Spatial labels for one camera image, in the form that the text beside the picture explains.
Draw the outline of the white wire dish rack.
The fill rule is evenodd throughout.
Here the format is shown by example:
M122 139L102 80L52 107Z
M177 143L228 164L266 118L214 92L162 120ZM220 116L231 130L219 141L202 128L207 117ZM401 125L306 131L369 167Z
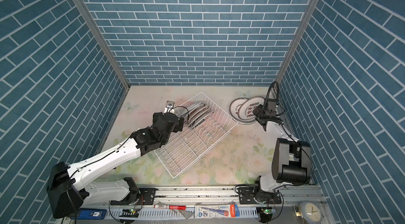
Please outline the white wire dish rack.
M155 151L158 159L172 178L178 177L209 152L237 125L231 115L206 94L200 92L170 112L181 114L194 103L204 102L214 113L201 125L190 129L184 117L182 132L172 133L166 145Z

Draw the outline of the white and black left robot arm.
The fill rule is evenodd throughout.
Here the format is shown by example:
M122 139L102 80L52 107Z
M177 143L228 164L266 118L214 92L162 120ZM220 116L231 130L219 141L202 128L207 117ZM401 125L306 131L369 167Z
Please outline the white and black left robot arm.
M167 144L172 133L182 131L184 120L173 113L154 113L151 126L132 132L122 143L80 162L54 165L46 187L53 217L78 216L81 208L98 203L118 206L139 203L140 190L133 178L101 183L95 180Z

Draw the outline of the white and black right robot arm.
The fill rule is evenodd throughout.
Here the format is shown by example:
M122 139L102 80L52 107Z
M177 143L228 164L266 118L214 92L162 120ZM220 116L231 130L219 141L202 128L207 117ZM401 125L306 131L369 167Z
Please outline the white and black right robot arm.
M271 172L259 176L255 181L254 192L275 193L284 186L301 186L312 179L311 146L301 141L286 129L281 118L269 112L264 105L253 110L256 121L266 132L273 127L277 133L276 145L271 165Z

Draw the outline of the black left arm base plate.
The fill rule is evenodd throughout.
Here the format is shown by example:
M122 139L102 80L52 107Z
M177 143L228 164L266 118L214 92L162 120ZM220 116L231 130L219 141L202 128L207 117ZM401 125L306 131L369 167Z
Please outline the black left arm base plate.
M126 205L147 205L151 206L154 204L156 188L140 188L136 192L130 192L121 201L110 201L112 206L126 206Z

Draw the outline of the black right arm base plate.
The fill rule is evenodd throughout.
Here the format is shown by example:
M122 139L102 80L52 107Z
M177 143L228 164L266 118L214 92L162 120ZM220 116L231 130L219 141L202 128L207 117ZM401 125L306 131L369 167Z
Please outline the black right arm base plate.
M270 193L259 191L256 192L253 187L235 187L235 192L238 194L239 203L242 205L253 204L281 204L282 199L280 193Z

